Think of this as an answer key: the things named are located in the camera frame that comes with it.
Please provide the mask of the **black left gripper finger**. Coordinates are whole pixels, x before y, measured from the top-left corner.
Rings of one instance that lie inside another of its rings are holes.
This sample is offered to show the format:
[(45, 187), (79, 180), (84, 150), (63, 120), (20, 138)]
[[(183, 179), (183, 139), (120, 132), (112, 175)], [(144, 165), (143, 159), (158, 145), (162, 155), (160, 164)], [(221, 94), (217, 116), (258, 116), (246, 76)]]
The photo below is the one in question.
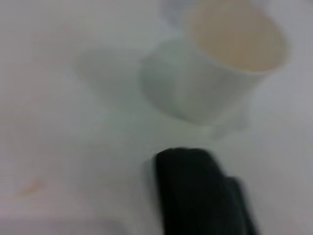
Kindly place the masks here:
[(255, 223), (254, 216), (250, 211), (249, 202), (240, 180), (235, 177), (227, 177), (227, 182), (243, 215), (246, 230), (245, 235), (259, 235), (259, 229)]

